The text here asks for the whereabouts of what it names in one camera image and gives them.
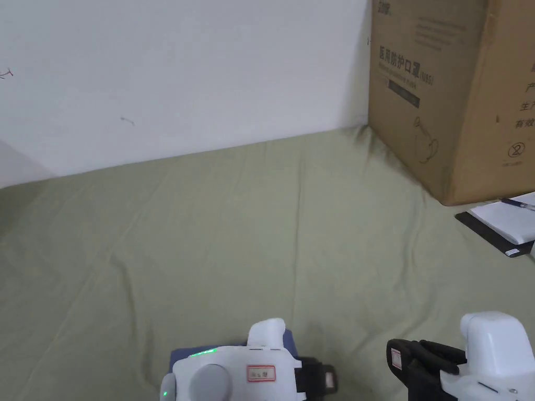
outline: paper notebook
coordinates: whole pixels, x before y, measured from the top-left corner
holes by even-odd
[[[535,205],[535,192],[512,198]],[[535,212],[503,202],[474,207],[468,211],[503,238],[520,245],[535,240]]]

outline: dark blue object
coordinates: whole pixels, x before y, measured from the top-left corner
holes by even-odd
[[[286,330],[284,332],[282,336],[282,343],[284,344],[284,348],[286,348],[290,352],[290,354],[292,354],[293,357],[297,357],[297,348],[295,346],[294,336],[291,330]],[[242,344],[225,344],[225,345],[247,345],[247,342],[244,342]],[[169,362],[169,373],[173,371],[173,365],[176,361],[180,359],[185,359],[195,353],[211,350],[212,348],[217,348],[219,346],[222,346],[222,345],[205,345],[205,346],[197,346],[194,348],[178,348],[177,350],[172,351],[171,360]]]

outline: black clipboard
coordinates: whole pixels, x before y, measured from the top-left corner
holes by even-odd
[[[531,252],[533,241],[515,245],[468,212],[456,214],[455,218],[509,258],[516,258]]]

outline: white wall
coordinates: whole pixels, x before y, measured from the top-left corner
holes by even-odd
[[[0,186],[365,122],[370,1],[0,0]]]

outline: cardboard box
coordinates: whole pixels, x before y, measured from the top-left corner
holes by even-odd
[[[445,205],[535,190],[535,1],[374,0],[370,125]]]

